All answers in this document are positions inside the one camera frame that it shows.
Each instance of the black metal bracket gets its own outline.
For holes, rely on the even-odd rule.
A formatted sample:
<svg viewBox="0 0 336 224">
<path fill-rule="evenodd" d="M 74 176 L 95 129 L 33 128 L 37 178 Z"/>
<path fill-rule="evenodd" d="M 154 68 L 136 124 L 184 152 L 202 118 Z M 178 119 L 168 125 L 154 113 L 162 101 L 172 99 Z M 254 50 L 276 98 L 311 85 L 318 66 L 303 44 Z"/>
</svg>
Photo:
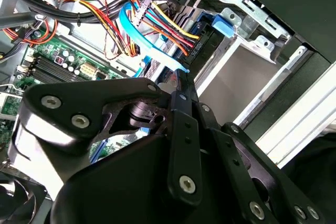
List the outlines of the black metal bracket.
<svg viewBox="0 0 336 224">
<path fill-rule="evenodd" d="M 211 108 L 198 101 L 188 75 L 177 75 L 180 90 L 171 95 L 143 78 L 34 86 L 24 94 L 10 157 L 14 160 L 22 156 L 16 144 L 22 142 L 22 136 L 29 135 L 36 139 L 55 171 L 66 173 L 55 209 L 70 197 L 75 200 L 78 190 L 88 191 L 83 186 L 93 184 L 101 185 L 106 192 L 99 197 L 111 194 L 110 200 L 114 202 L 114 194 L 123 185 L 125 194 L 121 197 L 125 200 L 118 200 L 118 209 L 122 208 L 121 202 L 129 204 L 133 200 L 143 201 L 147 207 L 155 206 L 160 210 L 151 213 L 150 223 L 157 223 L 158 213 L 166 216 L 168 209 L 166 217 L 173 215 L 174 221 L 181 223 L 188 217 L 227 219 L 227 214 L 234 223 L 323 223 L 318 210 L 319 219 L 308 215 L 306 209 L 316 207 L 237 125 L 227 124 L 221 130 Z M 78 125 L 73 121 L 75 115 L 87 120 L 81 117 Z M 150 135 L 82 169 L 92 143 L 140 127 L 150 128 Z M 32 151 L 25 155 L 33 156 Z M 142 167 L 140 171 L 134 170 L 137 166 Z M 130 178 L 139 181 L 130 184 Z M 144 196 L 152 194 L 162 197 L 158 200 Z M 106 201 L 97 197 L 90 193 L 75 201 L 84 207 L 83 200 L 93 200 L 103 207 L 101 204 Z M 229 199 L 229 206 L 219 203 L 214 209 L 213 202 L 223 198 Z M 89 218 L 89 210 L 82 209 L 74 215 L 73 211 L 78 209 L 69 203 L 64 211 L 69 211 L 71 218 L 66 215 L 70 219 L 65 220 L 62 215 L 52 223 L 77 223 L 81 219 L 76 217 L 79 214 Z M 226 209 L 225 214 L 212 216 L 217 215 L 217 209 Z M 57 211 L 51 213 L 53 218 L 57 218 Z"/>
</svg>

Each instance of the capacitor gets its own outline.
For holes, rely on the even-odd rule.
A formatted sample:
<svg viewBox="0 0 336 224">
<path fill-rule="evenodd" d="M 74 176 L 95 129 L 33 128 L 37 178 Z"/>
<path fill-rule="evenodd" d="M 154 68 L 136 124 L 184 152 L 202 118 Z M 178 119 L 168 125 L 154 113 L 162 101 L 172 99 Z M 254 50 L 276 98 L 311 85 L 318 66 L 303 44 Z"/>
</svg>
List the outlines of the capacitor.
<svg viewBox="0 0 336 224">
<path fill-rule="evenodd" d="M 74 62 L 75 61 L 75 59 L 76 59 L 76 56 L 75 55 L 69 55 L 69 57 L 68 57 L 68 61 L 70 61 L 70 62 Z"/>
<path fill-rule="evenodd" d="M 68 66 L 70 65 L 70 62 L 69 61 L 66 61 L 62 64 L 62 67 L 63 68 L 68 68 Z"/>
<path fill-rule="evenodd" d="M 73 73 L 78 76 L 80 74 L 80 68 L 75 69 Z"/>
<path fill-rule="evenodd" d="M 76 65 L 76 64 L 71 64 L 71 65 L 68 67 L 68 70 L 69 70 L 70 72 L 73 72 L 76 68 L 77 68 L 77 65 Z"/>
<path fill-rule="evenodd" d="M 64 51 L 62 52 L 62 55 L 63 55 L 64 57 L 69 57 L 69 55 L 70 55 L 70 50 L 69 50 L 69 49 L 64 50 Z"/>
</svg>

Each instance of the silver screw head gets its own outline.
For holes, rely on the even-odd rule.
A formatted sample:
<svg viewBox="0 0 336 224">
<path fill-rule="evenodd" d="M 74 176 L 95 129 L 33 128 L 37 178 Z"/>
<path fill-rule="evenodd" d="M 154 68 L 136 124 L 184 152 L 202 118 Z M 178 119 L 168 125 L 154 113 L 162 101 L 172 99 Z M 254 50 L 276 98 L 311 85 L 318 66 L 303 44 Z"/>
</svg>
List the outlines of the silver screw head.
<svg viewBox="0 0 336 224">
<path fill-rule="evenodd" d="M 309 213 L 317 220 L 320 219 L 320 216 L 318 215 L 318 213 L 312 208 L 312 207 L 307 207 Z"/>
<path fill-rule="evenodd" d="M 299 206 L 294 206 L 294 209 L 296 211 L 296 213 L 302 218 L 302 219 L 306 219 L 306 214 L 303 212 L 303 210 L 299 207 Z"/>
<path fill-rule="evenodd" d="M 252 201 L 250 203 L 250 210 L 251 210 L 252 214 L 254 214 L 259 220 L 264 220 L 265 213 L 264 213 L 263 209 L 261 208 L 261 206 L 259 206 L 258 203 Z"/>
<path fill-rule="evenodd" d="M 148 84 L 147 87 L 152 91 L 156 91 L 156 87 L 151 84 Z"/>
<path fill-rule="evenodd" d="M 74 126 L 80 129 L 85 129 L 90 125 L 90 120 L 84 115 L 74 115 L 71 118 L 71 122 Z"/>
<path fill-rule="evenodd" d="M 236 126 L 232 125 L 232 126 L 231 126 L 231 129 L 232 129 L 234 132 L 239 133 L 239 129 L 238 129 Z"/>
<path fill-rule="evenodd" d="M 196 191 L 196 185 L 194 181 L 185 175 L 180 177 L 180 187 L 187 194 L 193 194 Z"/>
<path fill-rule="evenodd" d="M 203 110 L 205 110 L 206 112 L 209 112 L 209 111 L 210 111 L 210 108 L 209 108 L 207 105 L 205 105 L 205 104 L 202 105 L 202 108 L 203 108 Z"/>
<path fill-rule="evenodd" d="M 41 99 L 41 103 L 44 107 L 49 109 L 57 109 L 62 105 L 61 100 L 52 95 L 47 95 Z"/>
<path fill-rule="evenodd" d="M 39 37 L 41 37 L 41 32 L 40 31 L 35 31 L 34 32 L 34 35 L 37 37 L 37 38 L 39 38 Z"/>
<path fill-rule="evenodd" d="M 187 100 L 187 97 L 186 97 L 185 95 L 183 95 L 183 94 L 180 94 L 180 97 L 181 97 L 184 101 Z"/>
</svg>

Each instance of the wire bundle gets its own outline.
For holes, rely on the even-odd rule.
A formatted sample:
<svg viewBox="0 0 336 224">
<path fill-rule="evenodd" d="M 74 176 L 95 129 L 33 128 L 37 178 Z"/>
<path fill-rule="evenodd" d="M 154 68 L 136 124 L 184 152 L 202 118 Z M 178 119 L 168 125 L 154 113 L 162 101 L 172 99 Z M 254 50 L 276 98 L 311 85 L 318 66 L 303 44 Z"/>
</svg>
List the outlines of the wire bundle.
<svg viewBox="0 0 336 224">
<path fill-rule="evenodd" d="M 141 0 L 128 1 L 132 4 L 132 13 L 134 13 L 137 9 L 136 5 L 140 6 Z M 198 36 L 185 32 L 181 27 L 174 23 L 156 3 L 153 3 L 152 6 L 154 9 L 150 8 L 143 23 L 155 32 L 160 33 L 169 39 L 182 50 L 184 55 L 187 55 L 187 50 L 193 47 L 195 39 L 198 39 Z"/>
<path fill-rule="evenodd" d="M 30 40 L 28 38 L 25 38 L 20 43 L 30 43 L 31 45 L 41 45 L 41 44 L 51 41 L 51 39 L 56 34 L 57 25 L 58 25 L 57 20 L 55 20 L 53 31 L 49 37 L 48 35 L 49 35 L 50 30 L 49 30 L 49 24 L 47 20 L 45 20 L 45 24 L 46 24 L 46 32 L 41 38 L 38 38 L 36 40 Z M 18 38 L 18 35 L 16 34 L 16 32 L 11 30 L 10 28 L 3 29 L 3 31 L 11 40 L 15 40 Z"/>
<path fill-rule="evenodd" d="M 43 0 L 21 0 L 24 3 L 26 3 L 32 10 L 45 15 L 47 17 L 50 17 L 52 19 L 56 19 L 60 22 L 65 23 L 90 23 L 90 24 L 99 24 L 98 18 L 92 13 L 72 13 L 72 12 L 66 12 L 64 10 L 59 10 L 54 8 L 53 6 L 47 4 Z M 170 0 L 171 3 L 174 3 L 178 5 L 178 0 Z M 107 5 L 107 8 L 105 5 L 100 8 L 100 10 L 104 13 L 109 13 L 109 18 L 111 20 L 115 20 L 118 18 L 119 11 L 123 4 L 125 4 L 127 0 L 114 0 L 111 3 Z"/>
</svg>

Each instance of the dimm slot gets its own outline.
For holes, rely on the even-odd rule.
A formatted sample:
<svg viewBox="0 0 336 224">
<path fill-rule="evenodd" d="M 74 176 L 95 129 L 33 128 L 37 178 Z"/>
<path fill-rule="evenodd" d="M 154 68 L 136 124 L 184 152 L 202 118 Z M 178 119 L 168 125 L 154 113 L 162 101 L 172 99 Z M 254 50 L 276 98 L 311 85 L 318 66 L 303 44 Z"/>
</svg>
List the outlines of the dimm slot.
<svg viewBox="0 0 336 224">
<path fill-rule="evenodd" d="M 54 78 L 63 82 L 85 81 L 84 78 L 71 74 L 68 70 L 42 57 L 37 59 L 35 68 L 40 69 L 48 75 L 54 76 Z"/>
</svg>

